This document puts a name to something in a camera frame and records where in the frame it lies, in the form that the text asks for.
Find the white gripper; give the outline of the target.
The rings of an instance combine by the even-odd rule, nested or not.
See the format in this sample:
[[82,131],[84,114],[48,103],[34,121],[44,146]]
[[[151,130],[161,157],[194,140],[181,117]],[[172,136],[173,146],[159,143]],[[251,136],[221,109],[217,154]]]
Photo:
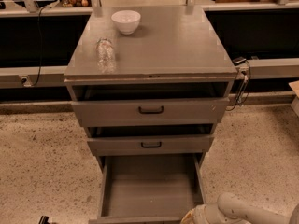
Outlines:
[[198,205],[184,216],[180,224],[215,224],[213,215],[212,204]]

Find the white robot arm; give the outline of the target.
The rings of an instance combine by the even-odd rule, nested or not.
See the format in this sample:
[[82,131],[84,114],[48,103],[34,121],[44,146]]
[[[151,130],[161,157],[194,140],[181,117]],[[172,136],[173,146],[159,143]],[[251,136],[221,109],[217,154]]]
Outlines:
[[264,210],[224,192],[215,203],[197,205],[180,224],[299,224],[299,204],[290,217]]

